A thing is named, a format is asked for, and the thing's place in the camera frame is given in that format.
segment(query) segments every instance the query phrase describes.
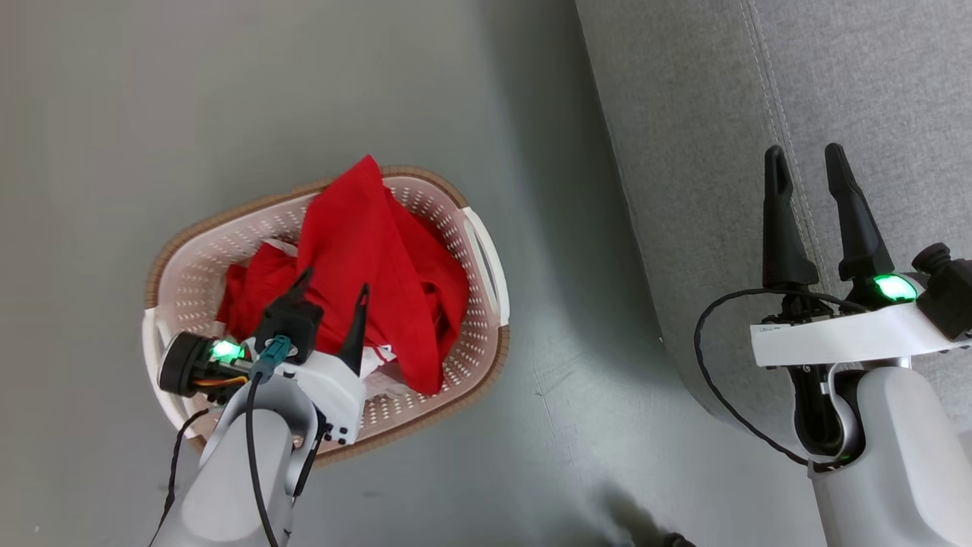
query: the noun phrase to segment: pink plastic basket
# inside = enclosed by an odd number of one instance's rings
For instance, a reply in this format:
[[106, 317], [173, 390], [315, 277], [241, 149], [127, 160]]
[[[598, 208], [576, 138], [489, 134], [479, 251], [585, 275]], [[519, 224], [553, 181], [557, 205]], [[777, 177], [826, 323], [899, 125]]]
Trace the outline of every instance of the pink plastic basket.
[[[469, 311], [462, 334], [442, 364], [445, 381], [438, 395], [411, 390], [379, 395], [364, 407], [354, 445], [322, 443], [317, 463], [354, 456], [448, 417], [481, 396], [499, 376], [509, 345], [509, 297], [496, 247], [466, 199], [441, 177], [418, 167], [382, 168], [385, 185], [409, 211], [432, 221], [469, 277]], [[223, 298], [226, 269], [253, 256], [273, 237], [295, 241], [307, 204], [330, 181], [274, 196], [204, 220], [174, 237], [159, 253], [146, 288], [142, 346], [146, 372], [162, 410], [175, 427], [207, 406], [201, 395], [178, 397], [158, 389], [162, 350], [183, 331], [222, 336], [216, 312]], [[197, 422], [188, 436], [198, 449], [212, 434], [219, 415]]]

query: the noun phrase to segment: basket rim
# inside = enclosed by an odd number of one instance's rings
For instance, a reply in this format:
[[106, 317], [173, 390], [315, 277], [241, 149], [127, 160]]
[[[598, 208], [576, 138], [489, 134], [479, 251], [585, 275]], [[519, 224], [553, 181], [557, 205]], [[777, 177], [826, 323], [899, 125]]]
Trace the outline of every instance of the basket rim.
[[[381, 175], [382, 178], [407, 176], [424, 180], [425, 182], [436, 186], [439, 190], [444, 192], [454, 203], [456, 203], [459, 208], [462, 209], [469, 206], [469, 202], [466, 201], [466, 198], [458, 190], [456, 190], [451, 183], [434, 172], [423, 169], [422, 167], [417, 167], [414, 165], [383, 165], [381, 167]], [[168, 266], [169, 261], [172, 259], [175, 253], [187, 242], [205, 232], [213, 230], [223, 224], [234, 221], [260, 209], [270, 207], [284, 201], [290, 201], [294, 198], [302, 198], [311, 194], [316, 194], [326, 188], [334, 180], [335, 178], [323, 179], [311, 184], [298, 186], [291, 190], [288, 194], [257, 198], [215, 216], [201, 220], [182, 230], [179, 234], [171, 238], [156, 256], [156, 260], [149, 271], [149, 277], [146, 281], [145, 309], [151, 310], [158, 306], [158, 287], [159, 282], [161, 281], [162, 272], [165, 271], [165, 268]], [[398, 439], [411, 435], [420, 429], [453, 416], [466, 406], [481, 398], [486, 394], [489, 388], [496, 383], [496, 380], [500, 376], [500, 372], [503, 371], [503, 365], [505, 364], [508, 356], [509, 326], [501, 326], [498, 330], [499, 339], [497, 340], [496, 355], [493, 358], [493, 362], [490, 363], [489, 370], [487, 370], [486, 374], [483, 375], [482, 379], [477, 382], [476, 385], [474, 385], [469, 391], [463, 393], [456, 399], [449, 401], [441, 407], [435, 408], [430, 412], [420, 415], [419, 417], [402, 425], [398, 425], [387, 431], [378, 433], [373, 437], [363, 439], [361, 442], [348, 445], [340, 449], [331, 450], [324, 454], [317, 454], [314, 460], [314, 467], [323, 467], [330, 463], [357, 456], [397, 441]], [[206, 446], [206, 440], [202, 437], [202, 435], [193, 437], [187, 442], [200, 454]]]

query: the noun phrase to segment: gray floor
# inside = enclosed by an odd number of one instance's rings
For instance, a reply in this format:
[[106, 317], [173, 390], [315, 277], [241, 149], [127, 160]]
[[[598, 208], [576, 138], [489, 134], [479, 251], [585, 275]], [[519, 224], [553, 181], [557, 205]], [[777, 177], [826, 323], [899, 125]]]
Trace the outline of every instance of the gray floor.
[[459, 416], [316, 471], [292, 546], [650, 545], [652, 519], [821, 545], [803, 471], [664, 356], [573, 5], [405, 4], [0, 2], [5, 544], [148, 543], [174, 437], [142, 365], [149, 265], [370, 153], [439, 172], [490, 227], [512, 350]]

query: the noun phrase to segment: red cloth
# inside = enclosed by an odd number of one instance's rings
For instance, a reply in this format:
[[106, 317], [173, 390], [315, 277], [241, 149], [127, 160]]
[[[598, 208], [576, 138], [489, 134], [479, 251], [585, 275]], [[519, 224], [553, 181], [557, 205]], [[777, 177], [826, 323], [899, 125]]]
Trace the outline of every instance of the red cloth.
[[442, 361], [466, 315], [469, 282], [435, 226], [392, 197], [371, 156], [310, 203], [296, 258], [264, 243], [248, 268], [229, 267], [218, 319], [237, 340], [249, 338], [263, 309], [308, 267], [314, 276], [307, 299], [324, 309], [317, 350], [340, 348], [367, 282], [365, 343], [391, 345], [409, 387], [439, 392]]

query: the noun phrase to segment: gray upholstery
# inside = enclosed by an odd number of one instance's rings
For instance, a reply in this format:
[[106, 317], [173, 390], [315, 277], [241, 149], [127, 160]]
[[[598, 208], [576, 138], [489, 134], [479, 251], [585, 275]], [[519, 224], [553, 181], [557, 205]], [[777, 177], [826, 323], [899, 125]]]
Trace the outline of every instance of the gray upholstery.
[[[823, 148], [843, 143], [899, 271], [943, 240], [972, 257], [972, 5], [964, 0], [579, 0], [578, 11], [669, 353], [686, 387], [731, 418], [697, 370], [692, 333], [716, 297], [760, 284], [763, 153], [789, 159], [818, 290], [844, 296]], [[757, 370], [746, 325], [776, 299], [727, 305], [705, 331], [712, 377], [792, 443], [785, 372]], [[923, 360], [960, 430], [972, 355]]]

